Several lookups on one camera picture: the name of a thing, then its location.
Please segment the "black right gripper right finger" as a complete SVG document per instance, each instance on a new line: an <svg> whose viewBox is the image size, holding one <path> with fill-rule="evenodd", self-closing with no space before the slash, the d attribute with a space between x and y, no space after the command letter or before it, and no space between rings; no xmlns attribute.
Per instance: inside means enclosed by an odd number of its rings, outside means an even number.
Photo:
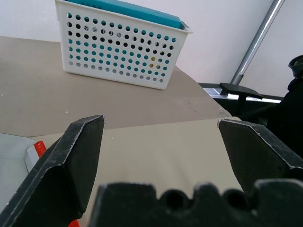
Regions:
<svg viewBox="0 0 303 227"><path fill-rule="evenodd" d="M244 191L260 179L303 179L303 159L265 126L220 119L217 127Z"/></svg>

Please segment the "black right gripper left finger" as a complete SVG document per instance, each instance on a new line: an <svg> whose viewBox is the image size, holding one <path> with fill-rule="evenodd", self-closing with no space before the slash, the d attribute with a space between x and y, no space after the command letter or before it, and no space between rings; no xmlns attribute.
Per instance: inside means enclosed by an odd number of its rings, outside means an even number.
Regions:
<svg viewBox="0 0 303 227"><path fill-rule="evenodd" d="M2 213L2 227L67 227L86 212L104 116L79 119L39 158Z"/></svg>

